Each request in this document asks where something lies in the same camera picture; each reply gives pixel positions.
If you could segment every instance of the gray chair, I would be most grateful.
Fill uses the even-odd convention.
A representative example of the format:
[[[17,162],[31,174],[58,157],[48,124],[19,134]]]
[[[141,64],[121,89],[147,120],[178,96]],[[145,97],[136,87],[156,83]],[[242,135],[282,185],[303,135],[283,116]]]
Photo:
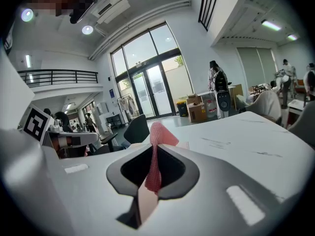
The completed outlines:
[[[124,138],[131,144],[143,142],[150,134],[145,115],[133,119],[124,133]]]
[[[315,148],[315,101],[305,106],[298,120],[288,131]]]
[[[273,119],[276,124],[281,124],[282,112],[280,101],[276,93],[271,90],[262,92],[251,105],[240,109],[240,113],[251,111],[267,119]]]

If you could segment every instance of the red textured fabric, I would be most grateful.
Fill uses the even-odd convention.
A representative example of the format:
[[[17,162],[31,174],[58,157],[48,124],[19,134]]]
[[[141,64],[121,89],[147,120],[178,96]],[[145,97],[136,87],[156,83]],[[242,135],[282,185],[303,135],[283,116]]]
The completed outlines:
[[[153,154],[150,170],[145,182],[145,186],[148,188],[148,190],[157,193],[161,188],[162,179],[158,169],[158,144],[176,146],[178,142],[178,139],[160,122],[154,122],[152,124],[150,130],[150,143],[153,146]]]

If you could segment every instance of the trash can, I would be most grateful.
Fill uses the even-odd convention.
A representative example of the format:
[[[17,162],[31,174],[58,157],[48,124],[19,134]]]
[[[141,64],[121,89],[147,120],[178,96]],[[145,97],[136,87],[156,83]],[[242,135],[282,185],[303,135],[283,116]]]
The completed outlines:
[[[178,112],[179,112],[180,117],[188,116],[187,105],[186,105],[185,100],[178,101],[177,102],[177,108],[178,108]]]

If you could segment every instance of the black railing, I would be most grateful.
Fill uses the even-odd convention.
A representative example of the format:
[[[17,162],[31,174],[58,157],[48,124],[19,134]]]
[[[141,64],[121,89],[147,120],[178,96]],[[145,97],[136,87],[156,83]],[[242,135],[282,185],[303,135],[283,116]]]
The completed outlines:
[[[71,83],[98,83],[98,73],[81,70],[39,69],[18,73],[30,88]]]
[[[216,6],[216,2],[217,0],[201,0],[198,22],[200,22],[207,31],[209,29],[210,19]]]

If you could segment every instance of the cardboard box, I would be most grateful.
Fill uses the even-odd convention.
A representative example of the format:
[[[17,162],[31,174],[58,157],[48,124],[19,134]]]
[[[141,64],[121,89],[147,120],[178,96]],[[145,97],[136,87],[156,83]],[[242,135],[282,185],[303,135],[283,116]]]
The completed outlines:
[[[187,98],[186,104],[190,122],[202,122],[207,119],[206,106],[201,96]]]

